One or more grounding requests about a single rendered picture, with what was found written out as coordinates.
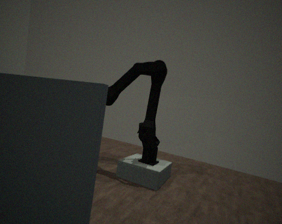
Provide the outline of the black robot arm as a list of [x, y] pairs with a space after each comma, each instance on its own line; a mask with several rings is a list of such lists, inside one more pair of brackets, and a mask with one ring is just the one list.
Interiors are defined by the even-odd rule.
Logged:
[[163, 61], [135, 63], [115, 84], [108, 87], [106, 106], [112, 105], [119, 94], [126, 89], [140, 75], [151, 76], [151, 89], [147, 105], [146, 118], [139, 123], [139, 139], [143, 144], [143, 155], [139, 162], [155, 165], [157, 151], [160, 141], [156, 137], [155, 118], [157, 114], [158, 101], [160, 98], [161, 86], [166, 78], [167, 68]]

